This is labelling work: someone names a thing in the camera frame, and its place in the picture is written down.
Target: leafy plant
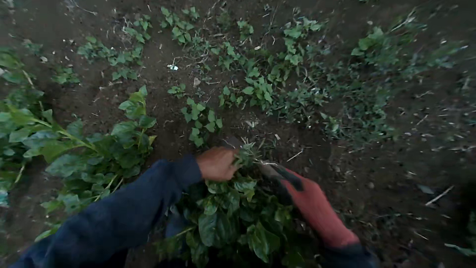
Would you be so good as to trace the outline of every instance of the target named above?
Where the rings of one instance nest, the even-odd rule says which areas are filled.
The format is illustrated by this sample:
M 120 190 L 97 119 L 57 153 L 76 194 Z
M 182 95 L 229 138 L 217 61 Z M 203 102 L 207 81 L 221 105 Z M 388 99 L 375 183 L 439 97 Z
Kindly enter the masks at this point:
M 307 128 L 319 123 L 317 112 L 327 103 L 329 95 L 326 89 L 311 87 L 297 82 L 296 89 L 286 94 L 277 95 L 273 110 L 285 117 L 286 123 L 306 123 Z
M 220 99 L 220 107 L 222 107 L 223 105 L 228 105 L 228 107 L 230 108 L 233 104 L 236 105 L 236 107 L 238 107 L 242 101 L 243 101 L 243 96 L 239 96 L 240 95 L 240 92 L 239 92 L 239 89 L 237 88 L 231 88 L 231 90 L 225 86 L 223 88 L 223 92 L 219 97 Z
M 185 84 L 180 84 L 179 86 L 172 86 L 171 89 L 167 91 L 169 94 L 175 95 L 177 98 L 182 98 L 186 95 L 185 93 Z
M 245 78 L 245 81 L 250 85 L 242 90 L 246 95 L 250 95 L 250 106 L 260 106 L 264 111 L 273 104 L 272 96 L 275 95 L 273 85 L 269 84 L 264 76 L 260 76 L 258 79 L 252 79 L 250 77 Z
M 162 22 L 162 28 L 172 27 L 172 39 L 177 39 L 179 43 L 186 44 L 192 41 L 192 37 L 189 30 L 193 29 L 193 25 L 187 21 L 183 21 L 176 13 L 170 12 L 165 7 L 161 7 L 160 10 L 165 16 L 165 21 Z
M 126 22 L 122 28 L 123 32 L 129 36 L 128 39 L 135 39 L 136 43 L 132 50 L 117 52 L 113 48 L 107 48 L 103 43 L 94 37 L 86 37 L 88 43 L 78 48 L 78 54 L 83 55 L 90 63 L 95 58 L 108 59 L 111 66 L 116 66 L 117 70 L 112 73 L 112 80 L 119 78 L 137 80 L 138 74 L 132 69 L 133 65 L 142 66 L 142 51 L 146 40 L 150 39 L 147 30 L 152 28 L 149 15 L 136 14 L 134 23 Z
M 16 54 L 7 48 L 0 48 L 1 77 L 11 83 L 13 88 L 7 97 L 0 102 L 0 115 L 4 115 L 9 107 L 29 109 L 38 115 L 42 106 L 42 91 L 34 88 L 31 75 L 23 70 L 23 63 Z M 19 128 L 11 121 L 0 118 L 0 206 L 8 207 L 8 192 L 20 181 L 26 164 L 31 157 L 24 157 L 27 148 L 16 141 L 15 135 Z
M 182 12 L 185 15 L 188 15 L 192 19 L 192 21 L 196 21 L 198 18 L 200 18 L 200 15 L 198 14 L 195 7 L 191 7 L 190 9 L 183 9 Z
M 255 32 L 253 26 L 249 25 L 247 21 L 238 21 L 237 24 L 239 27 L 240 41 L 248 39 L 248 37 Z
M 56 68 L 56 75 L 52 77 L 52 80 L 60 85 L 66 83 L 80 83 L 78 75 L 73 72 L 72 67 L 58 67 Z
M 305 263 L 309 251 L 302 247 L 310 239 L 293 227 L 292 206 L 281 204 L 260 186 L 264 182 L 252 146 L 248 144 L 240 151 L 239 164 L 243 167 L 231 181 L 206 181 L 203 191 L 200 186 L 191 189 L 173 208 L 188 220 L 188 227 L 157 243 L 161 258 L 183 252 L 182 257 L 199 268 L 211 258 L 227 259 L 241 267 L 272 264 L 278 256 L 284 256 L 281 263 L 285 266 Z
M 117 55 L 117 51 L 113 48 L 107 48 L 102 42 L 98 41 L 95 37 L 86 37 L 88 41 L 85 45 L 78 47 L 78 55 L 82 55 L 92 63 L 96 58 L 111 58 Z
M 187 123 L 191 120 L 195 122 L 188 139 L 193 141 L 196 147 L 200 147 L 208 138 L 208 132 L 213 133 L 223 127 L 223 121 L 221 118 L 218 119 L 215 112 L 207 108 L 204 103 L 195 103 L 191 98 L 188 98 L 187 104 L 190 106 L 191 111 L 189 112 L 187 107 L 183 107 L 181 111 Z
M 156 123 L 155 118 L 146 115 L 146 95 L 143 86 L 119 106 L 130 120 L 116 124 L 107 135 L 85 136 L 80 119 L 62 128 L 53 120 L 52 110 L 41 113 L 44 120 L 12 105 L 0 113 L 0 122 L 18 129 L 10 134 L 9 141 L 25 146 L 23 157 L 42 155 L 50 164 L 46 172 L 63 179 L 58 197 L 41 204 L 47 213 L 59 208 L 69 214 L 77 212 L 139 174 L 155 139 L 144 134 Z

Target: weed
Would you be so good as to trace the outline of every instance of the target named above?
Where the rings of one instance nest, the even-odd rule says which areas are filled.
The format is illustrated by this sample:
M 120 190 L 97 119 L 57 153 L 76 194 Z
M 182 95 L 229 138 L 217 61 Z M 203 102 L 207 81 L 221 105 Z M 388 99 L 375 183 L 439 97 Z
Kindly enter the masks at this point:
M 215 112 L 207 108 L 204 103 L 195 103 L 188 98 L 187 104 L 190 106 L 190 112 L 187 107 L 183 107 L 180 111 L 184 114 L 187 123 L 191 120 L 195 122 L 188 139 L 193 141 L 196 147 L 201 147 L 208 138 L 208 133 L 203 128 L 213 133 L 223 127 L 223 121 L 221 118 L 218 119 Z
M 149 15 L 136 14 L 134 23 L 126 22 L 122 28 L 123 32 L 129 36 L 128 39 L 135 39 L 139 43 L 135 44 L 133 49 L 117 52 L 114 48 L 107 48 L 103 43 L 94 37 L 86 37 L 88 43 L 78 48 L 78 54 L 83 55 L 90 63 L 95 58 L 107 59 L 111 66 L 117 67 L 112 73 L 112 80 L 119 78 L 137 80 L 138 73 L 132 69 L 133 65 L 142 66 L 143 44 L 150 39 L 147 30 L 152 28 Z
M 253 26 L 249 25 L 247 21 L 238 21 L 237 24 L 239 27 L 240 41 L 245 41 L 255 32 Z
M 171 89 L 167 91 L 169 94 L 175 95 L 177 98 L 182 98 L 186 95 L 185 93 L 185 84 L 180 84 L 179 86 L 172 86 Z
M 165 16 L 165 21 L 162 22 L 161 26 L 162 28 L 172 27 L 172 39 L 177 39 L 182 44 L 192 42 L 192 37 L 188 31 L 194 28 L 193 25 L 181 20 L 177 14 L 164 7 L 161 7 L 160 10 Z
M 58 67 L 56 68 L 56 75 L 53 76 L 52 80 L 60 85 L 66 83 L 80 83 L 81 81 L 78 78 L 78 75 L 73 72 L 72 67 Z
M 78 55 L 82 55 L 92 63 L 96 58 L 111 58 L 117 55 L 117 51 L 113 48 L 107 48 L 102 42 L 98 41 L 95 37 L 86 37 L 88 41 L 85 45 L 78 48 Z
M 231 90 L 227 86 L 223 88 L 222 94 L 218 96 L 220 99 L 220 107 L 227 105 L 228 108 L 230 108 L 233 104 L 238 107 L 242 103 L 243 96 L 237 96 L 240 94 L 240 90 L 237 88 L 231 88 Z
M 232 20 L 228 11 L 221 9 L 220 14 L 217 16 L 217 24 L 222 32 L 229 31 L 231 29 Z
M 41 55 L 41 49 L 43 48 L 42 44 L 35 44 L 32 43 L 30 39 L 25 39 L 23 40 L 23 43 L 21 43 L 31 54 L 35 56 L 40 56 Z
M 200 15 L 198 14 L 195 7 L 191 7 L 190 9 L 183 9 L 182 12 L 185 15 L 188 15 L 192 19 L 192 21 L 196 21 L 198 18 L 200 18 Z

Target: seedling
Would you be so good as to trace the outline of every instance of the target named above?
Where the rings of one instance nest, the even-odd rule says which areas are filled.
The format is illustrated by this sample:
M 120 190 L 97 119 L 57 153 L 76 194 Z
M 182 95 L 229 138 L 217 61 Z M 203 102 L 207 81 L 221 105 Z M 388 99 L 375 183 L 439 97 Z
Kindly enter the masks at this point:
M 200 15 L 198 14 L 195 7 L 191 7 L 190 9 L 183 9 L 182 12 L 185 15 L 188 15 L 192 19 L 192 21 L 196 21 L 198 18 L 200 18 Z
M 179 86 L 172 86 L 171 89 L 167 91 L 169 94 L 175 95 L 177 98 L 182 98 L 185 96 L 185 84 L 180 84 Z
M 78 75 L 73 72 L 72 67 L 58 67 L 56 69 L 56 75 L 52 78 L 53 81 L 60 85 L 64 85 L 67 83 L 80 83 L 81 81 L 78 78 Z
M 253 26 L 249 25 L 247 21 L 238 21 L 237 24 L 239 27 L 240 41 L 245 41 L 255 32 Z
M 160 10 L 165 16 L 165 21 L 162 22 L 162 28 L 172 27 L 172 39 L 177 39 L 179 43 L 186 44 L 192 41 L 189 30 L 193 29 L 193 25 L 183 21 L 180 17 L 171 13 L 168 9 L 161 7 Z
M 181 111 L 187 123 L 192 120 L 195 122 L 188 139 L 193 141 L 196 147 L 201 147 L 208 137 L 208 133 L 205 129 L 213 133 L 223 127 L 223 121 L 221 118 L 216 118 L 215 112 L 207 108 L 204 103 L 195 103 L 191 98 L 188 98 L 187 104 L 191 108 L 191 111 L 189 112 L 187 107 L 183 107 Z

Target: bundle of leaves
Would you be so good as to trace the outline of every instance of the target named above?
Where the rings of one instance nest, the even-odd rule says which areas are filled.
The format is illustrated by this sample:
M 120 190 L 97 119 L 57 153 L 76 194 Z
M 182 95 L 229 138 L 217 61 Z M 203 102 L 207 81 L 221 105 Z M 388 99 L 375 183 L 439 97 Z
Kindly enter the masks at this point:
M 297 232 L 293 207 L 272 191 L 278 186 L 262 178 L 249 153 L 252 145 L 240 151 L 243 167 L 231 181 L 195 185 L 171 208 L 188 227 L 156 243 L 161 258 L 191 259 L 199 268 L 209 261 L 236 267 L 313 261 L 312 239 Z
M 29 109 L 39 115 L 42 91 L 31 83 L 31 75 L 23 70 L 23 63 L 8 48 L 0 48 L 0 77 L 9 84 L 10 93 L 0 102 L 0 113 L 8 112 L 9 106 Z M 15 141 L 14 135 L 19 127 L 9 120 L 0 120 L 0 206 L 8 207 L 8 192 L 20 181 L 26 164 L 31 157 L 23 154 L 28 148 Z
M 9 134 L 9 141 L 23 144 L 27 149 L 23 157 L 42 155 L 50 163 L 46 172 L 63 179 L 64 187 L 58 197 L 41 204 L 48 213 L 59 208 L 67 213 L 77 212 L 114 192 L 125 179 L 139 174 L 155 139 L 144 134 L 156 123 L 155 118 L 146 114 L 146 95 L 145 86 L 132 93 L 119 106 L 130 120 L 116 124 L 106 135 L 84 135 L 80 119 L 65 129 L 54 121 L 52 110 L 43 111 L 38 117 L 26 108 L 6 105 L 8 111 L 0 113 L 0 122 L 16 129 Z

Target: soil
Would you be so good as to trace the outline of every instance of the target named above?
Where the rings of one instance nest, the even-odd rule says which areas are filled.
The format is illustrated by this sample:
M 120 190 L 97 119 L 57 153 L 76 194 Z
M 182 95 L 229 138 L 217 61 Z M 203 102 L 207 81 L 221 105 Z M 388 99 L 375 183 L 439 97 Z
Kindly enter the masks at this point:
M 203 18 L 208 10 L 215 14 L 215 0 L 76 2 L 98 14 L 71 5 L 70 0 L 14 0 L 14 9 L 0 9 L 0 45 L 18 49 L 29 72 L 36 74 L 36 83 L 45 92 L 45 104 L 52 107 L 56 119 L 65 125 L 78 117 L 84 121 L 86 132 L 108 132 L 124 119 L 117 106 L 145 84 L 149 112 L 157 118 L 157 125 L 149 133 L 159 137 L 148 163 L 197 153 L 189 143 L 189 128 L 179 111 L 183 100 L 167 94 L 168 88 L 179 83 L 192 92 L 197 72 L 187 67 L 191 63 L 187 59 L 178 58 L 184 53 L 169 31 L 160 32 L 157 17 L 161 6 L 171 10 L 195 6 Z M 301 14 L 308 18 L 328 20 L 326 35 L 340 47 L 333 53 L 336 58 L 340 53 L 350 53 L 358 39 L 366 35 L 369 24 L 388 26 L 414 7 L 420 21 L 428 24 L 418 40 L 424 46 L 436 47 L 443 40 L 468 44 L 476 41 L 476 2 L 472 0 L 239 0 L 228 1 L 226 7 L 234 21 L 250 21 L 255 27 L 255 42 L 259 42 L 270 21 L 271 14 L 265 16 L 266 4 L 278 7 L 274 16 L 278 26 L 291 20 L 294 7 L 300 7 Z M 154 26 L 152 39 L 144 48 L 145 68 L 138 81 L 110 84 L 109 66 L 100 62 L 88 64 L 75 51 L 90 35 L 107 46 L 124 49 L 128 44 L 122 43 L 115 32 L 121 18 L 135 12 L 151 15 Z M 27 56 L 21 46 L 23 39 L 43 44 L 49 64 L 73 64 L 81 84 L 61 87 L 53 83 L 53 72 L 48 68 L 52 65 Z M 264 41 L 271 46 L 273 39 L 268 36 Z M 475 195 L 470 192 L 476 191 L 471 185 L 476 174 L 472 150 L 476 145 L 475 130 L 474 125 L 464 121 L 465 116 L 474 116 L 471 113 L 476 109 L 467 98 L 457 94 L 462 87 L 460 80 L 474 77 L 476 65 L 470 59 L 474 52 L 470 45 L 457 56 L 453 69 L 428 73 L 421 84 L 409 85 L 392 100 L 387 108 L 388 119 L 401 132 L 394 141 L 353 148 L 342 141 L 328 140 L 320 130 L 322 126 L 309 130 L 278 123 L 276 118 L 266 117 L 258 110 L 236 108 L 216 109 L 224 118 L 224 131 L 212 139 L 219 143 L 221 138 L 235 135 L 250 140 L 266 138 L 265 144 L 275 141 L 273 160 L 316 180 L 346 225 L 373 250 L 383 268 L 475 267 L 476 258 L 465 257 L 444 245 L 468 246 L 467 216 L 471 204 L 476 204 Z M 174 59 L 179 67 L 176 72 L 167 68 Z M 210 76 L 211 84 L 200 84 L 205 94 L 198 99 L 217 103 L 216 92 L 236 77 L 214 66 Z M 246 121 L 258 124 L 251 128 Z M 61 182 L 43 173 L 45 166 L 41 160 L 31 163 L 25 178 L 10 194 L 11 207 L 0 211 L 2 267 L 17 260 L 34 238 L 48 229 L 45 222 L 49 219 L 40 203 L 55 195 Z M 423 193 L 418 185 L 428 186 L 434 194 Z M 454 188 L 446 196 L 433 206 L 425 206 L 451 186 Z M 154 247 L 149 242 L 131 250 L 127 267 L 153 267 L 156 262 Z

